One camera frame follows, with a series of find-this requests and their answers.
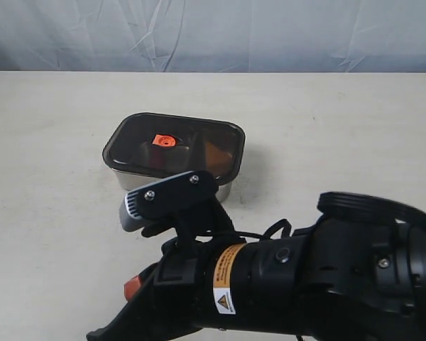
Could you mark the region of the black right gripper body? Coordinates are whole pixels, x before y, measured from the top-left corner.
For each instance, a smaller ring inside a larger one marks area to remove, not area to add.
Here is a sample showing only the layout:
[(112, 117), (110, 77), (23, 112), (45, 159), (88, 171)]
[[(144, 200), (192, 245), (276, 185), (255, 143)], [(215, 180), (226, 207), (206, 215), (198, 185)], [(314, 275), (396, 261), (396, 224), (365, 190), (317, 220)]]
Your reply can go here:
[(195, 242), (194, 254), (175, 241), (163, 258), (136, 276), (118, 315), (88, 340), (174, 340), (202, 329), (254, 331), (251, 262), (256, 245), (242, 238), (217, 237)]

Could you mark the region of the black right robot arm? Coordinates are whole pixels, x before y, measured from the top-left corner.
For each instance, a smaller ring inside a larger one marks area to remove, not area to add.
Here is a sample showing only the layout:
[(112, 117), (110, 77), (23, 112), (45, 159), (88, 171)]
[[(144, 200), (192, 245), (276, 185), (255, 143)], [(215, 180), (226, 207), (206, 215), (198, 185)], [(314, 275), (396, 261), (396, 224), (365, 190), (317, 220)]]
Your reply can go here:
[(263, 234), (234, 229), (216, 201), (182, 212), (162, 259), (88, 340), (174, 340), (203, 329), (299, 340), (426, 340), (426, 214), (329, 192), (320, 218)]

